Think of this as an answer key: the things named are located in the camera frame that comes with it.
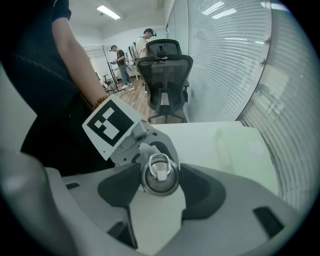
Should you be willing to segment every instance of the metal ring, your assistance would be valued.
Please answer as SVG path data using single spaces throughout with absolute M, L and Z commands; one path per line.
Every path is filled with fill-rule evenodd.
M 153 161 L 154 158 L 159 158 L 159 157 L 161 157 L 161 158 L 166 160 L 166 163 L 167 163 L 167 166 L 168 166 L 168 170 L 167 170 L 166 174 L 169 175 L 171 173 L 171 170 L 172 170 L 171 161 L 170 161 L 169 157 L 166 154 L 163 154 L 163 153 L 153 154 L 152 156 L 150 156 L 148 164 L 149 164 L 149 171 L 150 171 L 151 175 L 153 177 L 155 177 L 155 178 L 157 178 L 158 176 L 152 170 L 152 161 Z

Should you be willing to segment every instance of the black t-shirt sleeve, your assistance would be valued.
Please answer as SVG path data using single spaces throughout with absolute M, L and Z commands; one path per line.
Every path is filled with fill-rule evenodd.
M 118 59 L 120 59 L 121 57 L 125 56 L 125 53 L 123 50 L 119 50 L 118 51 Z
M 67 18 L 70 20 L 70 17 L 69 0 L 56 0 L 52 12 L 52 22 L 59 18 Z

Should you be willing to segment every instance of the wooden floor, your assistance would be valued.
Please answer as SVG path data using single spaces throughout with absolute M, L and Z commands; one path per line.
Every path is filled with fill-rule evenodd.
M 119 90 L 122 88 L 123 84 L 120 83 L 117 85 Z M 141 113 L 141 115 L 143 116 L 143 119 L 145 121 L 147 121 L 147 119 L 151 116 L 156 115 L 157 113 L 152 110 L 149 106 L 148 106 L 148 94 L 145 93 L 145 87 L 142 86 L 142 80 L 136 80 L 136 78 L 134 78 L 133 80 L 133 86 L 136 87 L 136 90 L 134 91 L 128 91 L 125 92 L 120 91 L 115 93 L 116 96 L 118 96 L 121 100 L 123 100 L 125 103 L 127 103 L 129 106 L 133 107 L 135 110 L 137 110 L 139 113 Z M 179 110 L 175 113 L 177 116 L 179 117 L 184 117 L 184 113 L 182 110 Z M 156 118 L 151 119 L 150 124 L 152 125 L 159 125 L 159 124 L 165 124 L 166 123 L 166 118 L 164 116 L 159 116 Z M 181 119 L 172 117 L 172 116 L 168 116 L 168 120 L 167 120 L 168 124 L 179 124 L 181 123 Z

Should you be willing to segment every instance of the man in white shirt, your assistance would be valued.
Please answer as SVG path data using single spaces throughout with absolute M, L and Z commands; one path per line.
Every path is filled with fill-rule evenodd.
M 144 32 L 143 32 L 143 36 L 139 37 L 138 40 L 136 41 L 135 47 L 137 52 L 139 53 L 139 58 L 143 58 L 147 55 L 147 39 L 152 38 L 154 35 L 154 31 L 152 30 L 152 28 L 147 28 Z

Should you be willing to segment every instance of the black pants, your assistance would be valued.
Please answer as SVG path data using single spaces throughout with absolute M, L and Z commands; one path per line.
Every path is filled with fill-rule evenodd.
M 114 167 L 110 159 L 103 159 L 82 128 L 91 112 L 77 95 L 60 120 L 50 122 L 37 117 L 21 151 L 36 157 L 45 167 L 59 170 L 62 176 Z

